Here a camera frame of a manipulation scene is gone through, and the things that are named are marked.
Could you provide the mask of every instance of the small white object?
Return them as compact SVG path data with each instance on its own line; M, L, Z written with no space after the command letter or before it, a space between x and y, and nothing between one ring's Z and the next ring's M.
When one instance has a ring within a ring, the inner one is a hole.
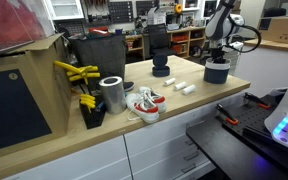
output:
M186 82L181 82L181 83L176 84L176 85L174 86L174 91L181 90L181 89L183 89L183 88L185 88L185 87L186 87Z
M182 94L188 95L189 93L195 91L195 89L196 89L196 86L195 85L191 85L191 86L183 89Z
M175 82L175 80L176 80L175 78L172 78L172 79L169 79L169 80L165 81L164 82L164 86L168 86L170 84L173 84Z

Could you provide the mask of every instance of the wooden countertop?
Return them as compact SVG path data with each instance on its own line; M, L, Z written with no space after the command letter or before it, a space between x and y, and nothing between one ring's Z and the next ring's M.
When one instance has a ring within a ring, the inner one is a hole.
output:
M165 96L167 111L160 115L159 121L250 86L249 82L233 76L228 76L224 84L207 83L203 81L204 66L176 56L170 56L167 65L171 69L171 74L162 78L152 76L151 60L128 64L125 69L125 81L135 83L132 92L136 92L140 86L147 86ZM173 91L173 85L164 87L163 82L170 78L176 78L175 84L183 81L186 81L187 85L194 84L197 87L196 92L184 96L181 92ZM78 107L78 96L73 95L67 135L0 157L0 179L147 125L142 120L129 121L128 113L129 110L126 109L118 115L106 114L102 126L87 130Z
M248 46L254 46L257 43L257 39L245 41L244 44ZM286 43L280 43L280 42L274 42L274 41L267 41L262 40L260 47L268 48L268 49L274 49L274 50L281 50L281 51L288 51L288 44Z

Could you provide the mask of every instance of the shoelace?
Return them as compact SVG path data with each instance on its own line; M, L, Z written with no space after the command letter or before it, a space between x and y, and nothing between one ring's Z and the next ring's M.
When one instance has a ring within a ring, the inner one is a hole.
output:
M137 98L136 100L134 101L134 103L136 103L136 106L135 107L138 107L138 106L141 106L142 109L144 109L144 104L145 104L145 100L147 99L147 95L146 95L146 91L143 92L142 94L137 94ZM134 118L130 118L130 114L133 112L135 108L131 109L131 111L128 113L127 115L127 119L130 120L130 121L134 121L134 120L137 120L137 119L140 119L141 117L137 116L137 117L134 117Z

